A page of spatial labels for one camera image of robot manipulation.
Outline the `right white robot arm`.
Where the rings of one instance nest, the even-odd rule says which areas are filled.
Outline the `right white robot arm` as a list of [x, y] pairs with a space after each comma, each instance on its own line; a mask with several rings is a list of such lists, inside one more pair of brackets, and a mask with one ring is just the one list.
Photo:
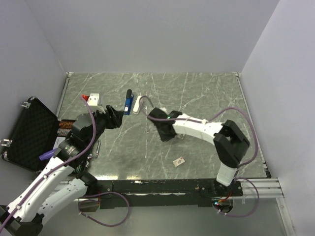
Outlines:
[[210, 122], [179, 111], [167, 114], [159, 108], [153, 108], [147, 118], [157, 128], [163, 142], [186, 135], [214, 145], [220, 160], [215, 191], [225, 196], [232, 190], [239, 165], [250, 147], [249, 140], [234, 121]]

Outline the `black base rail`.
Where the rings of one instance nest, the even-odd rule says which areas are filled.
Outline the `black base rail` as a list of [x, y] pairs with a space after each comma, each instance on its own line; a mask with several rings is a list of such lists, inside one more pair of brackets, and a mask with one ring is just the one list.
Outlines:
[[92, 195], [101, 209], [116, 207], [211, 207], [217, 198], [241, 197], [239, 181], [225, 187], [214, 178], [99, 180], [83, 196]]

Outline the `purple pen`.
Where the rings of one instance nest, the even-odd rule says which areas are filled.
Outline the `purple pen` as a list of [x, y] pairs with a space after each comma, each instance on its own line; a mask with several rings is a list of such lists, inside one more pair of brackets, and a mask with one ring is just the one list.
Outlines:
[[40, 155], [39, 157], [40, 161], [49, 160], [54, 155], [55, 151], [57, 151], [56, 148]]

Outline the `orange patterned tape roll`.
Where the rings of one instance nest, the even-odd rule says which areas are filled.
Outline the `orange patterned tape roll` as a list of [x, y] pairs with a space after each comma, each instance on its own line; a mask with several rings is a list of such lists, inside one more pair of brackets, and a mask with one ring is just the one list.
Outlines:
[[70, 129], [75, 120], [64, 119], [59, 122], [60, 129]]

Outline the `blue black stapler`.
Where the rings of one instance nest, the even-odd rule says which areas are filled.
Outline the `blue black stapler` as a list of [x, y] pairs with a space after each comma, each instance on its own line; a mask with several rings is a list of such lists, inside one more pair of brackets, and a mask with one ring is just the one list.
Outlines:
[[128, 89], [126, 92], [126, 100], [125, 100], [125, 106], [124, 106], [124, 115], [130, 115], [130, 111], [132, 108], [134, 95], [132, 93], [131, 89]]

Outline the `black foam-lined case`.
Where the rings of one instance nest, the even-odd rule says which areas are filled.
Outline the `black foam-lined case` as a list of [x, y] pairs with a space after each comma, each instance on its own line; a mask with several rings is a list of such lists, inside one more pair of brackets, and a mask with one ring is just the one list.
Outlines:
[[[25, 108], [12, 131], [8, 146], [4, 146], [1, 157], [14, 165], [31, 172], [41, 172], [48, 160], [40, 161], [40, 155], [53, 150], [59, 129], [57, 117], [37, 98], [29, 98], [30, 106]], [[62, 157], [69, 154], [73, 157], [81, 152], [93, 135], [91, 117], [88, 113], [77, 117], [66, 136], [66, 147]]]

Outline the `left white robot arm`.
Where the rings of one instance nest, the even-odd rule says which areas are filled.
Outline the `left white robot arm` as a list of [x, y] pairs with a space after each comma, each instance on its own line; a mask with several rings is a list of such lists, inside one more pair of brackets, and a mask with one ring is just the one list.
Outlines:
[[0, 228], [13, 236], [36, 236], [52, 216], [73, 200], [98, 197], [97, 179], [86, 171], [55, 194], [52, 191], [86, 161], [105, 129], [122, 125], [123, 116], [123, 111], [116, 111], [110, 105], [105, 110], [88, 108], [88, 113], [79, 115], [32, 184], [9, 205], [0, 207]]

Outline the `staple box with red mark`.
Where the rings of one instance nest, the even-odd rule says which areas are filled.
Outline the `staple box with red mark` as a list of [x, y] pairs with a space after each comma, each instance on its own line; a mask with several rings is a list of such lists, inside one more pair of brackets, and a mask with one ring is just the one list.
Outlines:
[[179, 157], [176, 160], [173, 161], [173, 164], [175, 167], [180, 166], [181, 164], [185, 163], [185, 160], [183, 157]]

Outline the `white stapler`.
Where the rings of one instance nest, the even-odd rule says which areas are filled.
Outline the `white stapler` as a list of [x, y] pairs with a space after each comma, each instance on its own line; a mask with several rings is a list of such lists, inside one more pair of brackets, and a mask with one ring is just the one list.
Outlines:
[[142, 108], [142, 104], [143, 104], [143, 99], [142, 96], [139, 95], [134, 103], [134, 107], [133, 107], [133, 113], [135, 115], [139, 114], [141, 108]]

